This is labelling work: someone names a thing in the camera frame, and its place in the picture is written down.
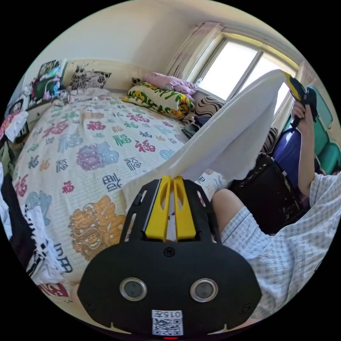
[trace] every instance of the hand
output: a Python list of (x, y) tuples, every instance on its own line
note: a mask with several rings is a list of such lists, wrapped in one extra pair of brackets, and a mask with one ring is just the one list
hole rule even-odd
[(314, 131), (314, 120), (310, 105), (304, 106), (301, 102), (295, 101), (291, 109), (291, 117), (299, 117), (298, 130), (301, 134), (307, 134)]

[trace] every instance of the headboard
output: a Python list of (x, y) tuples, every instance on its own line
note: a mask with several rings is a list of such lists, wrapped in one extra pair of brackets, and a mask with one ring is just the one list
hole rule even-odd
[(141, 78), (143, 74), (150, 72), (138, 65), (122, 63), (107, 59), (75, 59), (68, 61), (62, 83), (65, 86), (70, 84), (71, 78), (75, 73), (77, 66), (89, 71), (111, 72), (111, 76), (107, 79), (105, 89), (108, 90), (129, 90), (131, 88), (131, 78)]

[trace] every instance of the bed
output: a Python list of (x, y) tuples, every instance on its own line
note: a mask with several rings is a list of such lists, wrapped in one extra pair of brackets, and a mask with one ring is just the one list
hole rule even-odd
[[(13, 186), (21, 205), (40, 205), (65, 270), (62, 283), (44, 283), (40, 290), (66, 312), (97, 325), (75, 308), (71, 285), (96, 254), (118, 243), (126, 214), (123, 186), (185, 148), (188, 138), (180, 121), (122, 100), (131, 77), (145, 70), (75, 60), (66, 66), (64, 85), (80, 64), (109, 68), (110, 81), (104, 89), (88, 88), (72, 103), (44, 112), (19, 155)], [(227, 186), (222, 175), (209, 169), (197, 183), (209, 199)]]

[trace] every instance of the label sticker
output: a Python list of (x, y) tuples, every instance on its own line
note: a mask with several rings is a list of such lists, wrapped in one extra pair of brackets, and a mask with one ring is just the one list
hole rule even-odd
[(152, 310), (153, 335), (180, 336), (184, 334), (181, 310)]

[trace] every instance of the checkered fabric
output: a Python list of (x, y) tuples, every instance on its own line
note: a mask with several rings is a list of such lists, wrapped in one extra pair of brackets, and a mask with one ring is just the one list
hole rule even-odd
[(264, 319), (289, 302), (322, 262), (341, 217), (341, 173), (315, 174), (311, 209), (276, 235), (264, 234), (246, 207), (222, 232), (225, 246), (252, 266), (262, 298), (250, 318)]

